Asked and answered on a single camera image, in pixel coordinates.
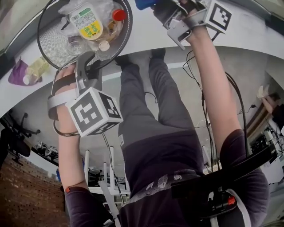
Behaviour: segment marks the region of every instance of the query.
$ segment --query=sleeve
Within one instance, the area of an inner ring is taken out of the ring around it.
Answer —
[[[246,158],[245,136],[241,129],[232,132],[224,141],[220,160],[222,168],[237,164]],[[258,227],[266,217],[269,188],[265,175],[260,169],[237,180],[232,189],[245,204],[252,227]]]
[[[68,188],[65,200],[71,227],[102,227],[108,219],[113,219],[107,209],[85,188]]]

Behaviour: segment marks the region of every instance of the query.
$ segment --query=person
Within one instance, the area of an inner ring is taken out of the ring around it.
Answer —
[[[206,27],[196,27],[187,39],[200,71],[206,107],[223,169],[246,158],[244,132],[218,53]],[[139,67],[126,56],[116,59],[122,68],[120,109],[124,121],[118,136],[130,184],[130,200],[119,211],[122,227],[186,227],[178,201],[171,196],[171,183],[203,175],[201,145],[190,115],[181,101],[176,83],[164,63],[165,50],[152,51],[149,75],[157,96],[159,116],[155,120],[147,109]],[[62,70],[62,78],[74,66]],[[62,92],[75,84],[61,88]],[[76,131],[65,106],[58,109],[59,129]],[[79,154],[79,136],[59,136],[59,171],[65,190],[72,227],[103,226],[112,219],[108,211],[88,191]],[[257,169],[236,181],[232,189],[246,207],[245,223],[259,226],[268,206],[268,183]],[[229,219],[226,226],[235,226]]]
[[[276,133],[284,134],[284,105],[278,105],[268,94],[269,85],[264,89],[261,85],[257,92],[257,97],[263,103],[263,106],[269,112],[273,118],[272,120],[276,123]]]

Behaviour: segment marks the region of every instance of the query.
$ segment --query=purple cloth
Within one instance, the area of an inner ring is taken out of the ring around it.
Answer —
[[[17,64],[14,66],[9,78],[8,82],[15,85],[20,86],[32,86],[33,84],[26,85],[23,82],[23,78],[26,75],[26,69],[28,65],[20,59]]]

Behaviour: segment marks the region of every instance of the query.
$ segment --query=shoe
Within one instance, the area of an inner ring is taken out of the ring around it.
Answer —
[[[262,86],[262,85],[259,87],[256,96],[257,96],[258,98],[263,98],[263,97],[264,97],[263,86]]]
[[[152,50],[152,58],[153,59],[162,59],[162,60],[164,60],[165,54],[166,54],[166,49],[165,48]]]
[[[268,95],[269,95],[268,90],[269,90],[269,84],[266,85],[266,87],[263,89],[263,95],[264,95],[264,96],[268,96]]]
[[[130,61],[128,55],[122,55],[122,56],[116,57],[116,58],[114,59],[114,61],[116,62],[116,64],[117,64],[118,66],[121,67],[122,70],[123,70],[125,67],[127,67],[127,66],[129,66],[129,65],[132,64],[132,62]]]

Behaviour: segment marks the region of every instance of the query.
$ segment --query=red button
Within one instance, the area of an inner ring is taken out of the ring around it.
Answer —
[[[231,197],[228,198],[228,203],[229,203],[229,205],[232,205],[232,204],[234,204],[235,202],[236,202],[236,199],[235,199],[234,196],[231,196]]]
[[[127,15],[123,9],[116,9],[112,12],[112,19],[116,21],[122,21],[127,18]]]

